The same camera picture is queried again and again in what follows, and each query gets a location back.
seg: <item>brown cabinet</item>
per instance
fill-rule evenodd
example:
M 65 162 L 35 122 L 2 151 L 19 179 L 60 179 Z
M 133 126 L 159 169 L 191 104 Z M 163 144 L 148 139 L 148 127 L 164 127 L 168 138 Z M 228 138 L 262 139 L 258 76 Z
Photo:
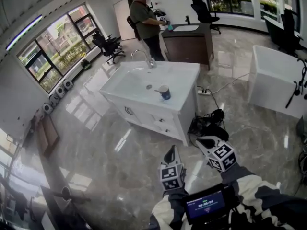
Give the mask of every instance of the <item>brown cabinet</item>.
M 173 28 L 186 24 L 173 25 Z M 169 31 L 162 33 L 168 51 L 168 60 L 174 62 L 200 63 L 209 66 L 213 54 L 210 24 L 191 24 L 199 27 L 194 31 Z

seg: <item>sleeve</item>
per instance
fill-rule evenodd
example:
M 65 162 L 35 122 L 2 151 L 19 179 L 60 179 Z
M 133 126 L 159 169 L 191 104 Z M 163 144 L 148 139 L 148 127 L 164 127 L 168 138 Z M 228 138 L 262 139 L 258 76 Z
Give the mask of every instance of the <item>sleeve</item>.
M 139 4 L 135 6 L 135 9 L 133 11 L 133 17 L 140 22 L 146 21 L 150 18 L 146 7 Z
M 184 207 L 181 199 L 188 193 L 184 188 L 165 192 L 163 199 L 154 206 L 150 216 L 150 230 L 180 230 Z
M 221 173 L 224 184 L 231 184 L 241 205 L 239 213 L 248 220 L 271 220 L 276 227 L 301 229 L 307 217 L 307 201 L 281 194 L 279 189 L 251 173 L 245 167 L 234 165 Z

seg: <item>sink basin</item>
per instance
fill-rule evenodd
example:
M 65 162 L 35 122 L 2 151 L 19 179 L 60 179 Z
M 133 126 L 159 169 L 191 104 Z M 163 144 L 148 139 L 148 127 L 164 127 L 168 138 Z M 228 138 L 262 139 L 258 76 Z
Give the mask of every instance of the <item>sink basin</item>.
M 146 62 L 122 62 L 100 92 L 108 99 L 116 96 L 180 111 L 199 71 L 196 63 L 157 62 L 149 69 Z M 161 85 L 170 89 L 167 101 L 155 91 Z
M 174 29 L 174 32 L 195 31 L 198 27 L 199 27 L 198 25 L 182 25 L 182 26 L 176 27 Z

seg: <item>black office chair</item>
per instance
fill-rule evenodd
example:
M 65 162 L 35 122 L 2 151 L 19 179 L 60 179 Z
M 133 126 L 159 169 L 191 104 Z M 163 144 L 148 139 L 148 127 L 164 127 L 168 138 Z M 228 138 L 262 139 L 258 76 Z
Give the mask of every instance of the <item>black office chair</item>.
M 109 57 L 106 61 L 109 64 L 109 61 L 112 59 L 113 64 L 115 63 L 115 58 L 118 56 L 124 56 L 124 51 L 121 50 L 120 43 L 107 41 L 103 36 L 93 35 L 93 44 L 98 46 L 104 56 Z
M 217 25 L 212 24 L 212 22 L 216 22 L 220 20 L 220 18 L 216 17 L 216 13 L 214 17 L 211 16 L 206 3 L 204 3 L 202 0 L 193 0 L 193 4 L 191 4 L 191 6 L 197 13 L 197 18 L 201 23 L 210 23 L 210 28 L 221 34 L 220 28 Z
M 302 38 L 294 34 L 295 23 L 291 10 L 285 9 L 281 18 L 283 21 L 283 38 L 280 40 L 279 50 L 283 48 L 288 54 L 297 57 L 298 55 L 295 51 L 303 49 L 299 43 Z

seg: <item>white table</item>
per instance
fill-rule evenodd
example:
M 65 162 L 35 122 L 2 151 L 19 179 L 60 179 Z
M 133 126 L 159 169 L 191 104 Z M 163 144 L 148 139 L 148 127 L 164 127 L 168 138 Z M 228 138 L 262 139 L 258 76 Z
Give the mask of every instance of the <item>white table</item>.
M 254 46 L 249 75 L 248 102 L 300 118 L 307 111 L 304 95 L 294 96 L 295 84 L 302 78 L 303 63 L 297 58 L 270 48 Z

